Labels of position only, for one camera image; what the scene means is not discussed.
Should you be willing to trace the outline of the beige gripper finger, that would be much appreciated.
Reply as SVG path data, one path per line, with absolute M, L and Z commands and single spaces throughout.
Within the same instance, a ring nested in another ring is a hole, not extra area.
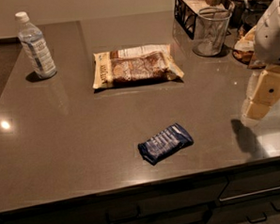
M 246 118 L 252 120 L 261 120 L 270 111 L 270 107 L 265 104 L 258 104 L 254 102 L 247 102 L 243 114 Z

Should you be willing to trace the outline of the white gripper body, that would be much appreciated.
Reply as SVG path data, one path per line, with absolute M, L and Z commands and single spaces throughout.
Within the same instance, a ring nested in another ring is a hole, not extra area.
M 247 99 L 255 104 L 273 106 L 280 100 L 280 65 L 268 65 L 250 77 Z

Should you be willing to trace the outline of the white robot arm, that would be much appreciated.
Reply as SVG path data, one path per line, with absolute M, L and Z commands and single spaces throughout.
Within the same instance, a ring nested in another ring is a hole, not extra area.
M 280 0 L 273 0 L 258 20 L 254 46 L 265 69 L 252 73 L 241 115 L 258 121 L 280 100 Z

